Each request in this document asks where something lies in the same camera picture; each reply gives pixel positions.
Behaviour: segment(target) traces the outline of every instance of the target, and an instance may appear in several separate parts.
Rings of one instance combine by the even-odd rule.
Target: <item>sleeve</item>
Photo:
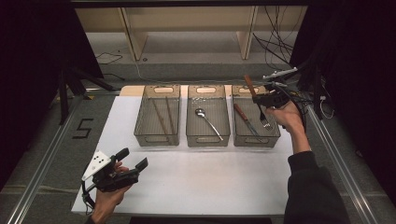
[[[92,221],[91,216],[89,216],[85,224],[95,224],[95,223]]]
[[[284,223],[350,223],[343,200],[325,167],[312,151],[289,157],[291,176]]]

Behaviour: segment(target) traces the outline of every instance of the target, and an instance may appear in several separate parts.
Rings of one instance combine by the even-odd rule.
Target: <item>floor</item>
[[[265,32],[256,35],[269,37]],[[288,44],[293,44],[296,35],[290,34]],[[152,83],[234,84],[243,82],[244,74],[260,82],[262,76],[275,69],[288,68],[255,39],[248,60],[242,60],[234,33],[152,33],[137,63],[131,60],[123,34],[87,36],[105,74],[104,81],[116,87]],[[272,50],[281,54],[276,46]],[[294,86],[296,81],[297,78],[289,80],[289,85]],[[86,219],[70,209],[78,194],[78,180],[119,92],[102,91],[90,82],[84,84],[90,97],[69,94],[73,112],[64,125],[59,125],[59,99],[55,98],[49,107],[30,150],[0,193],[0,223],[13,223],[9,221],[16,219],[19,223],[83,223]],[[326,105],[323,109],[332,111]],[[323,120],[317,119],[312,108],[308,112],[311,147],[318,163],[331,171],[352,223],[396,223],[396,208],[364,159],[356,154],[336,112],[331,119]],[[86,134],[78,129],[83,120],[91,131],[89,137],[78,138]],[[276,224],[283,222],[282,216],[271,219]],[[115,215],[108,223],[129,223],[129,217]]]

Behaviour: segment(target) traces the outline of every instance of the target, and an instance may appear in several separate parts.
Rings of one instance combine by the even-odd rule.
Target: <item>metal spoon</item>
[[[195,110],[195,114],[198,117],[204,118],[206,120],[206,122],[210,125],[210,127],[212,127],[213,131],[215,131],[215,133],[218,135],[219,139],[222,141],[223,138],[220,136],[218,130],[215,128],[215,126],[213,126],[213,124],[206,118],[205,116],[205,111],[202,108],[197,108]]]

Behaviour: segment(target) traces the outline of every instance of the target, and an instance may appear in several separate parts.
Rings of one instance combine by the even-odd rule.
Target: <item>white table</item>
[[[288,199],[290,135],[280,128],[281,137],[274,148],[235,147],[233,132],[227,147],[188,147],[185,88],[182,86],[180,144],[177,147],[139,146],[134,137],[134,125],[141,96],[116,97],[97,148],[111,156],[128,147],[131,153],[123,160],[123,165],[134,168],[147,157],[148,167],[140,174],[139,182],[125,194],[115,213],[147,216],[283,215]],[[232,120],[229,92],[227,103]],[[81,193],[80,190],[72,212],[85,214]]]

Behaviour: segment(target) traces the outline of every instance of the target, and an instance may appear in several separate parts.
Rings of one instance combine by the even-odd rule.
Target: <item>fork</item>
[[[271,126],[270,122],[268,122],[268,119],[265,117],[264,113],[262,113],[262,107],[259,104],[257,104],[257,106],[260,109],[260,121],[262,122],[262,126],[264,126],[266,130],[271,131],[273,127]]]

